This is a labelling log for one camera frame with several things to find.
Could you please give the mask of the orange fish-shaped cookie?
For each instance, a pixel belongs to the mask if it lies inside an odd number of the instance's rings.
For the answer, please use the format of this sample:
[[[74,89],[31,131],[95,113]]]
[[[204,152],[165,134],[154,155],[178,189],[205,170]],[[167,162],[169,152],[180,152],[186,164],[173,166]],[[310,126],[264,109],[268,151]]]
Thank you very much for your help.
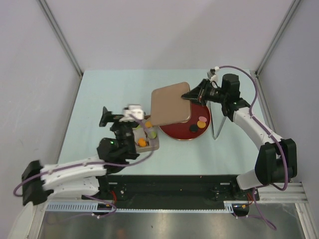
[[[144,138],[140,138],[138,140],[138,145],[139,145],[139,147],[146,147],[147,146],[147,141]]]

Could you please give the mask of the metal serving tongs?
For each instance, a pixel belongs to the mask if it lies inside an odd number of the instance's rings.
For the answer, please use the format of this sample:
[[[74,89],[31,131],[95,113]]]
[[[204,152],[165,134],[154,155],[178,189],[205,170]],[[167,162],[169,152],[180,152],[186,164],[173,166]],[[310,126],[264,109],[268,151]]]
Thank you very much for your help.
[[[210,115],[211,115],[211,130],[212,137],[214,140],[217,140],[227,117],[222,113],[221,106],[217,103],[209,103]]]

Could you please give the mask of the gold tin lid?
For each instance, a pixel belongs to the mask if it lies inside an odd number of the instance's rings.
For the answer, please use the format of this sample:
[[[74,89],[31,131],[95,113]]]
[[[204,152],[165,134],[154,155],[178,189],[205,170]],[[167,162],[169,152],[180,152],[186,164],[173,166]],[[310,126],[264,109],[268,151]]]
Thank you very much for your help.
[[[190,91],[187,82],[158,88],[151,95],[151,123],[162,126],[184,123],[191,116],[191,102],[181,96]]]

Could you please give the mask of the green sandwich cookie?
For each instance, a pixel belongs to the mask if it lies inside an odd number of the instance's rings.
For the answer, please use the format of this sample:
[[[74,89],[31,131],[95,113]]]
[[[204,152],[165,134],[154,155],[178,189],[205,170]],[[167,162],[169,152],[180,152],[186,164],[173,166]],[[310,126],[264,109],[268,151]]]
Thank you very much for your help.
[[[157,137],[157,133],[155,131],[152,131],[152,132],[149,133],[149,138],[150,139],[154,139],[156,137]]]

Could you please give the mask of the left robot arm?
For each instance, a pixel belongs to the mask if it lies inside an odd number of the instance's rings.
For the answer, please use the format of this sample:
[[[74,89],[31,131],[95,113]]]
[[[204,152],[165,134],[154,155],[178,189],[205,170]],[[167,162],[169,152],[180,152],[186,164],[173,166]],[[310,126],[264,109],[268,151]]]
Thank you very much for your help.
[[[103,107],[100,127],[111,123],[114,138],[103,138],[97,147],[97,156],[73,163],[41,165],[35,160],[28,164],[21,176],[22,204],[39,205],[49,198],[94,196],[105,187],[100,180],[129,165],[139,157],[133,129],[144,119],[140,105],[128,105],[122,114],[114,114]]]

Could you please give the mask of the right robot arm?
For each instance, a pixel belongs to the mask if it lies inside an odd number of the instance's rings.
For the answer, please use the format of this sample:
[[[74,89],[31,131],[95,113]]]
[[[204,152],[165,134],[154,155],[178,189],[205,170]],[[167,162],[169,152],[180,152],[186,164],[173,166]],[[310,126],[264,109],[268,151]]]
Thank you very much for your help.
[[[214,87],[216,74],[203,79],[199,85],[181,96],[184,100],[204,106],[207,102],[221,104],[222,113],[239,126],[254,142],[259,150],[254,169],[240,174],[236,178],[241,190],[267,185],[275,186],[279,182],[287,188],[290,179],[296,177],[297,145],[291,139],[284,139],[258,120],[249,104],[240,96],[238,75],[225,74],[220,87]]]

